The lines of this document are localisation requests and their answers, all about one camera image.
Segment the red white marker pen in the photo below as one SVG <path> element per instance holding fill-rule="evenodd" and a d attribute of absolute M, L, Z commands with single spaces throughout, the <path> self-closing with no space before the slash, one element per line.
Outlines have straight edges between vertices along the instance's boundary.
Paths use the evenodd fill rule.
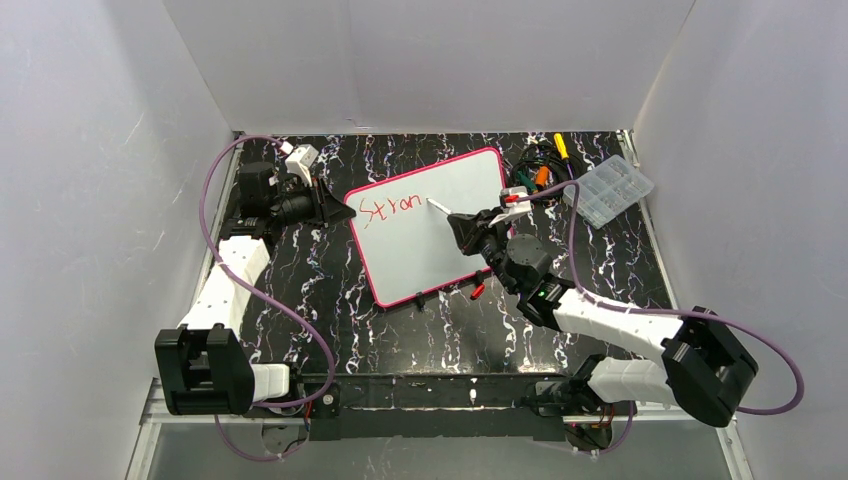
<path fill-rule="evenodd" d="M 441 204 L 440 202 L 438 202 L 437 200 L 435 200 L 433 198 L 428 197 L 427 203 L 429 205 L 431 205 L 432 207 L 436 208 L 438 211 L 440 211 L 441 213 L 443 213 L 445 215 L 451 215 L 452 214 L 452 211 L 448 207 L 446 207 L 445 205 Z"/>

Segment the red marker cap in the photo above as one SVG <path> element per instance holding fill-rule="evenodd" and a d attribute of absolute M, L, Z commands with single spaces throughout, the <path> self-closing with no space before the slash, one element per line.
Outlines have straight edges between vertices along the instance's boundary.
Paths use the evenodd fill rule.
<path fill-rule="evenodd" d="M 479 297 L 483 294 L 484 290 L 485 290 L 485 284 L 484 284 L 484 283 L 478 283 L 478 284 L 474 287 L 474 289 L 473 289 L 473 291 L 471 292 L 471 294 L 469 295 L 469 299 L 470 299 L 471 301 L 475 301 L 475 300 L 477 300 L 477 299 L 478 299 L 478 298 L 479 298 Z"/>

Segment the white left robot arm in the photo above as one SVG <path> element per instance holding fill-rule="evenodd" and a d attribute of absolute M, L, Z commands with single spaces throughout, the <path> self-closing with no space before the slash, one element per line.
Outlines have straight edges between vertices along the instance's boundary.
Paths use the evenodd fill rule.
<path fill-rule="evenodd" d="M 222 259 L 178 326 L 161 330 L 154 343 L 171 414 L 241 415 L 261 403 L 282 409 L 303 397 L 303 389 L 292 384 L 291 366 L 251 363 L 239 333 L 251 289 L 283 229 L 301 223 L 329 227 L 355 216 L 311 165 L 308 158 L 291 156 L 285 172 L 268 162 L 240 169 L 238 204 L 221 228 Z"/>

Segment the pink framed whiteboard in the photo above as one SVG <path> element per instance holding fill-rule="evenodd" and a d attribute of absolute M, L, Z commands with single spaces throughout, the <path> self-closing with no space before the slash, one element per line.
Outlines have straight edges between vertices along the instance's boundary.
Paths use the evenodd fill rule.
<path fill-rule="evenodd" d="M 475 214 L 498 205 L 505 187 L 502 158 L 486 147 L 350 191 L 344 203 L 375 303 L 411 301 L 488 267 L 458 249 L 446 214 Z"/>

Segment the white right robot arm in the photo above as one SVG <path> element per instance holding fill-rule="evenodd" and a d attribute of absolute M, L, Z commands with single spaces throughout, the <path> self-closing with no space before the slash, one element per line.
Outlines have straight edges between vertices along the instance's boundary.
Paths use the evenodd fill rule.
<path fill-rule="evenodd" d="M 528 400 L 534 409 L 590 411 L 643 401 L 678 406 L 712 427 L 730 423 L 759 367 L 726 325 L 703 308 L 650 315 L 587 295 L 552 271 L 552 258 L 538 238 L 509 236 L 503 218 L 499 210 L 482 210 L 451 213 L 447 222 L 460 252 L 484 259 L 531 324 L 588 335 L 637 356 L 590 357 L 567 383 L 537 388 Z"/>

